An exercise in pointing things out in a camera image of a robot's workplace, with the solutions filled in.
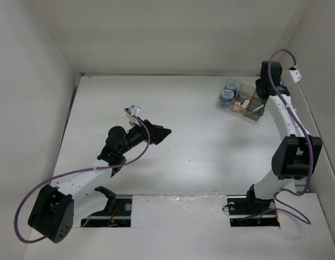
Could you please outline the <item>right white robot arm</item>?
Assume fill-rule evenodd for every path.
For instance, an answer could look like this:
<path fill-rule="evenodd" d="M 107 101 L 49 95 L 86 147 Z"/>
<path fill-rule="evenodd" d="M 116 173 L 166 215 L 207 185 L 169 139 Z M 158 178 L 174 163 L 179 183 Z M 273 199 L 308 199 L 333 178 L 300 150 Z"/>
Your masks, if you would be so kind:
<path fill-rule="evenodd" d="M 244 206 L 251 214 L 265 211 L 274 195 L 295 180 L 311 181 L 323 142 L 310 135 L 293 108 L 285 83 L 294 84 L 300 79 L 296 67 L 282 70 L 279 62 L 262 62 L 256 93 L 273 117 L 281 143 L 272 157 L 270 171 L 246 194 Z"/>

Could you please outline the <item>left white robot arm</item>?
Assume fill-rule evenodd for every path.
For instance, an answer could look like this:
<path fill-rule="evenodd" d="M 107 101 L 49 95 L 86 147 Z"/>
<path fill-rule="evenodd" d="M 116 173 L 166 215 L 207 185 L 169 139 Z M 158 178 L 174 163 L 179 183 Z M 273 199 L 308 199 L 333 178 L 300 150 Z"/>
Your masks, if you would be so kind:
<path fill-rule="evenodd" d="M 158 145 L 172 132 L 171 129 L 154 125 L 148 120 L 139 120 L 137 125 L 126 131 L 121 126 L 114 126 L 108 132 L 105 146 L 97 159 L 106 162 L 107 166 L 98 169 L 90 168 L 75 177 L 53 187 L 44 185 L 35 201 L 28 218 L 28 225 L 44 238 L 54 243 L 65 239 L 74 223 L 76 205 L 93 191 L 105 196 L 96 202 L 96 208 L 103 215 L 113 212 L 115 194 L 102 186 L 107 179 L 117 174 L 128 165 L 125 153 L 132 148 L 146 143 Z"/>

